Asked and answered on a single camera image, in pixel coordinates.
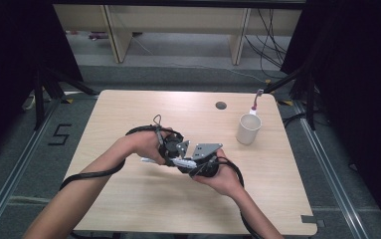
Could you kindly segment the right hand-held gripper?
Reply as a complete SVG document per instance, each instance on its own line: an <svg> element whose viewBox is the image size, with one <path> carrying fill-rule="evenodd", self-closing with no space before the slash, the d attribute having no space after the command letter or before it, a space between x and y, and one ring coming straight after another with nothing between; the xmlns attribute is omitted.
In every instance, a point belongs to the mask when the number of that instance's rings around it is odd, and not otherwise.
<svg viewBox="0 0 381 239"><path fill-rule="evenodd" d="M217 150L222 146L222 143L198 143L195 146L191 157L181 157L183 159L195 161L197 163L196 168L177 168L182 173L188 174L191 177L195 175L213 177L219 169Z"/></svg>

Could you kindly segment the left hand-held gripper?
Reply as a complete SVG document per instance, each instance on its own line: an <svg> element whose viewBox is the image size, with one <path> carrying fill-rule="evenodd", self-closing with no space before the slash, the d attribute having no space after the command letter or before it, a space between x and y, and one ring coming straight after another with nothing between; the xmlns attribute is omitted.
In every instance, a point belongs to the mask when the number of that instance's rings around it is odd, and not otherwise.
<svg viewBox="0 0 381 239"><path fill-rule="evenodd" d="M164 158L167 166L174 166L172 159L186 154L185 149L178 148L179 144L184 142L184 136L173 129L159 127L157 137L160 143L159 154Z"/></svg>

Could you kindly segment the white toothbrush with grey bristles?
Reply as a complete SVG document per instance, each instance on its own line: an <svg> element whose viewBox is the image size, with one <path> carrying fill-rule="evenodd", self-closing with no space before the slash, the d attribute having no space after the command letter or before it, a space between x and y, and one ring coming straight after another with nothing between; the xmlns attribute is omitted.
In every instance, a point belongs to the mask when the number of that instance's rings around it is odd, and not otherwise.
<svg viewBox="0 0 381 239"><path fill-rule="evenodd" d="M141 161L143 162L151 162L151 163L157 163L155 160L147 157L142 157ZM184 168L196 168L197 163L193 160L187 160L183 158L169 158L165 161L165 165L167 166L177 166L177 167L184 167Z"/></svg>

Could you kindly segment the white cup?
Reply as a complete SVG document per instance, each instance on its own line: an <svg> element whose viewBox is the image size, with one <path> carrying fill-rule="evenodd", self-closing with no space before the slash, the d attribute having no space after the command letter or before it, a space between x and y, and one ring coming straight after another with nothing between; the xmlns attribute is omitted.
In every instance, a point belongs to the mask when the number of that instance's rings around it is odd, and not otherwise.
<svg viewBox="0 0 381 239"><path fill-rule="evenodd" d="M244 145L253 143L262 127L262 120L252 114L245 114L240 117L236 140Z"/></svg>

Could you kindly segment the person's right hand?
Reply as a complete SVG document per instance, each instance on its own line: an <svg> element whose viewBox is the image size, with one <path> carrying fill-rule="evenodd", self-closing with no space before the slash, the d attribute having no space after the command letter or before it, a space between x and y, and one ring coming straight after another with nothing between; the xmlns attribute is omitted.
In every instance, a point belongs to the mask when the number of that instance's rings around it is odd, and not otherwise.
<svg viewBox="0 0 381 239"><path fill-rule="evenodd" d="M229 165L229 160L222 149L217 150L217 156L221 164L213 177L195 175L192 179L210 186L222 195L235 199L244 191L244 188L239 181L236 171Z"/></svg>

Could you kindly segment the person's left hand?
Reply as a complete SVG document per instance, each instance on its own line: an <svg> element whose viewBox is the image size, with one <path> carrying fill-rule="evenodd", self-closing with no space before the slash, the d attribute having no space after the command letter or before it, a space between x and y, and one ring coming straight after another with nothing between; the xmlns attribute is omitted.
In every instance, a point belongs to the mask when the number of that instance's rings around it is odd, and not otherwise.
<svg viewBox="0 0 381 239"><path fill-rule="evenodd" d="M131 143L131 152L154 160L159 165L167 165L167 160L159 152L164 140L173 132L171 128L161 126L132 129L125 138Z"/></svg>

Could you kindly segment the grey tape piece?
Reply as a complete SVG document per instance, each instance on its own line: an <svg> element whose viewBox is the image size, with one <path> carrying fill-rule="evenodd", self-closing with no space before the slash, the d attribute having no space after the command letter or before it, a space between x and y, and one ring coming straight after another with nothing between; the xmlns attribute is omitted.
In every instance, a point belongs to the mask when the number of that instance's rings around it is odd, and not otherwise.
<svg viewBox="0 0 381 239"><path fill-rule="evenodd" d="M317 219L315 216L310 216L310 215L301 215L301 222L302 223L309 223L309 224L315 224L317 227L324 227L325 223L321 219Z"/></svg>

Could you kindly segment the black tripod stand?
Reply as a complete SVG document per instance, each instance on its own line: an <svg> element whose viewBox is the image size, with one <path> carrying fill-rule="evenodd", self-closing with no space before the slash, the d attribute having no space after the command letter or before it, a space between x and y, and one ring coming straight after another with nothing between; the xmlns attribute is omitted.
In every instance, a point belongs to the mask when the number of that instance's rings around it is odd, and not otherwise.
<svg viewBox="0 0 381 239"><path fill-rule="evenodd" d="M47 92L52 100L62 100L66 95L59 82L67 83L90 96L97 96L98 92L85 86L81 81L74 80L66 74L39 64L37 66L34 82L36 123L35 129L38 129L45 120L44 111L44 92Z"/></svg>
<svg viewBox="0 0 381 239"><path fill-rule="evenodd" d="M306 94L306 119L312 130L315 130L314 125L314 66L312 63L304 63L298 69L287 75L281 80L267 86L265 94L269 94L274 90L293 81L289 95L292 99L299 99L302 94Z"/></svg>

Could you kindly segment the dark curtain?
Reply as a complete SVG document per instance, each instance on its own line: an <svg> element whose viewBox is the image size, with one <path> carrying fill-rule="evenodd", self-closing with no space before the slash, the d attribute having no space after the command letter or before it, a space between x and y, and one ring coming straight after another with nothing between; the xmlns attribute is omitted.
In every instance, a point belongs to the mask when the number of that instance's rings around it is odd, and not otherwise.
<svg viewBox="0 0 381 239"><path fill-rule="evenodd" d="M306 0L282 71L290 73L333 12L340 29L330 35L315 84L352 161L381 209L381 0Z"/></svg>
<svg viewBox="0 0 381 239"><path fill-rule="evenodd" d="M53 0L0 0L0 139L43 68L82 78Z"/></svg>

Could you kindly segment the metal floor rail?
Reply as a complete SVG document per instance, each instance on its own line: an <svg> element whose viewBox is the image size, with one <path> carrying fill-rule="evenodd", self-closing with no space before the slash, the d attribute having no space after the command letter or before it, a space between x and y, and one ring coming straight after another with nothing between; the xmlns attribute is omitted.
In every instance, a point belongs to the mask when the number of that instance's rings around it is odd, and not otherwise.
<svg viewBox="0 0 381 239"><path fill-rule="evenodd" d="M358 212L356 211L351 199L346 193L335 169L333 168L329 157L317 136L317 133L311 128L306 119L301 119L300 124L304 133L314 151L314 154L324 173L326 181L332 194L337 202L337 205L353 235L354 239L370 239L364 223Z"/></svg>
<svg viewBox="0 0 381 239"><path fill-rule="evenodd" d="M21 155L14 164L14 167L11 169L10 174L4 181L4 184L0 189L0 218L8 204L9 198L11 197L13 191L16 189L22 175L24 174L27 166L29 165L32 155L38 147L38 144L42 139L43 134L45 133L45 130L47 128L48 123L51 120L52 115L54 114L55 110L59 107L60 104L60 100L51 100L49 102L48 108L44 113L43 121L33 131Z"/></svg>

